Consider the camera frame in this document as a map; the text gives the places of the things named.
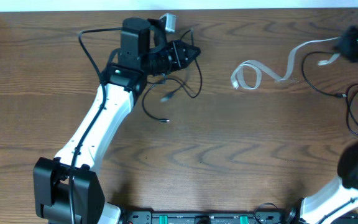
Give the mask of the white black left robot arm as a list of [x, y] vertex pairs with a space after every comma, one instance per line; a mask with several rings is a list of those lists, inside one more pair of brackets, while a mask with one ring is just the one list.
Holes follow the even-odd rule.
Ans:
[[182, 39], [168, 40], [176, 17], [130, 17], [119, 31], [121, 43], [104, 69], [97, 69], [99, 87], [84, 120], [53, 159], [41, 157], [33, 169], [35, 212], [49, 223], [121, 223], [122, 210], [106, 201], [98, 174], [103, 157], [125, 117], [152, 89], [195, 62], [201, 50]]

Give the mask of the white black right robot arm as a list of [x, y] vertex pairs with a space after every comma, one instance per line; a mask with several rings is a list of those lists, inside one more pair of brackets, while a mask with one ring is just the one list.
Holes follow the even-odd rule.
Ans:
[[[333, 49], [331, 61], [344, 57], [358, 63], [358, 26], [348, 27]], [[347, 223], [345, 215], [357, 207], [358, 142], [343, 152], [335, 178], [316, 194], [300, 199], [287, 213], [284, 223]]]

